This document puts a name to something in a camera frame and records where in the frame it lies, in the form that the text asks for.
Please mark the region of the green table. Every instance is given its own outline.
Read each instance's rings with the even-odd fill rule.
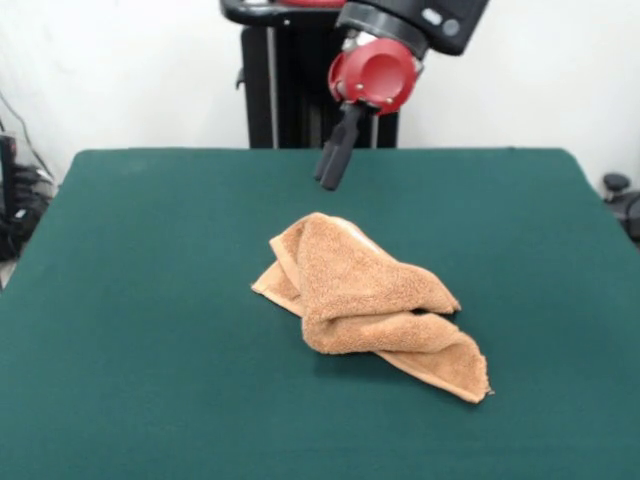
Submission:
[[[640,255],[557,150],[79,155],[0,299],[0,478],[630,479]],[[249,285],[312,211],[461,300],[479,406],[328,357]]]

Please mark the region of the towel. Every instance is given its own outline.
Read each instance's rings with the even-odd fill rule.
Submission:
[[[438,315],[460,304],[436,275],[397,261],[353,223],[322,213],[269,243],[276,261],[252,289],[301,317],[312,349],[374,352],[471,403],[490,392],[476,342]]]

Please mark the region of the crumpled towel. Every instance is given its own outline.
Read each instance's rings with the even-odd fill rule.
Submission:
[[[471,403],[491,391],[476,342],[437,315],[460,304],[433,273],[395,260],[351,222],[321,213],[269,243],[276,262],[252,289],[302,317],[311,348],[375,352]]]

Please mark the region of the cable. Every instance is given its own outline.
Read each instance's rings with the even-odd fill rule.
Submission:
[[[31,137],[29,136],[29,129],[27,128],[27,122],[25,122],[24,118],[22,118],[22,116],[18,112],[16,112],[16,110],[13,108],[11,103],[9,103],[7,98],[4,96],[4,93],[2,93],[2,90],[0,90],[0,100],[2,101],[4,106],[7,108],[7,110],[9,110],[11,115],[13,115],[16,118],[16,120],[18,120],[18,122],[22,126],[22,131],[24,133],[24,139],[27,142],[27,145],[29,146],[29,149],[33,153],[33,156],[36,157],[36,160],[38,161],[38,163],[40,164],[42,169],[45,172],[47,172],[47,175],[49,175],[49,177],[51,177],[53,179],[54,178],[53,173],[51,173],[51,170],[49,170],[49,167],[47,167],[47,164],[44,162],[44,160],[42,159],[40,154],[37,152],[37,150],[33,146],[33,143],[31,143]]]

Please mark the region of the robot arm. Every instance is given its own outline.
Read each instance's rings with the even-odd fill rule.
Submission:
[[[288,0],[307,5],[309,0]],[[396,112],[413,92],[428,50],[462,55],[489,0],[318,0],[344,4],[337,27],[348,33],[329,72],[344,120],[325,145],[315,178],[335,190],[364,115]]]

